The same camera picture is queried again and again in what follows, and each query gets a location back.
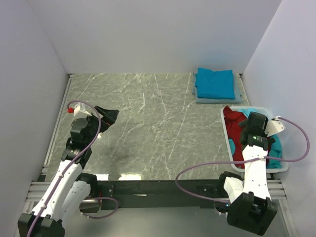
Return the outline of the red t shirt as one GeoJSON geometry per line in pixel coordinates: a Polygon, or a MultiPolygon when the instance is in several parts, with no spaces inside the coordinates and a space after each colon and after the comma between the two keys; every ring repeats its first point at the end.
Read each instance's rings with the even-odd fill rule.
{"type": "Polygon", "coordinates": [[[240,127],[239,123],[244,121],[246,116],[242,112],[233,111],[229,106],[224,107],[223,115],[233,161],[243,161],[240,143],[243,127],[240,127]]]}

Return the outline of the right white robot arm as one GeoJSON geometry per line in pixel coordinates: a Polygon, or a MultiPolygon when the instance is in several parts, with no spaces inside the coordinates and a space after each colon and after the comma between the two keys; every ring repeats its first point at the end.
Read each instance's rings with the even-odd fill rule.
{"type": "Polygon", "coordinates": [[[217,193],[230,201],[225,208],[228,224],[259,236],[265,234],[277,213],[267,186],[267,123],[268,118],[257,112],[240,123],[244,177],[224,172],[217,184],[217,193]]]}

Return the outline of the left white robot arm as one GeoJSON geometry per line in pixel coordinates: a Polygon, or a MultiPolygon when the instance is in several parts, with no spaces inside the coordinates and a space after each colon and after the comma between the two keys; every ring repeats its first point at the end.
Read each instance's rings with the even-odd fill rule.
{"type": "Polygon", "coordinates": [[[89,113],[81,103],[67,109],[75,118],[70,137],[44,195],[29,214],[23,213],[18,219],[22,237],[63,237],[67,222],[82,201],[101,200],[96,175],[84,173],[83,169],[92,154],[92,144],[116,122],[119,111],[95,106],[89,113]]]}

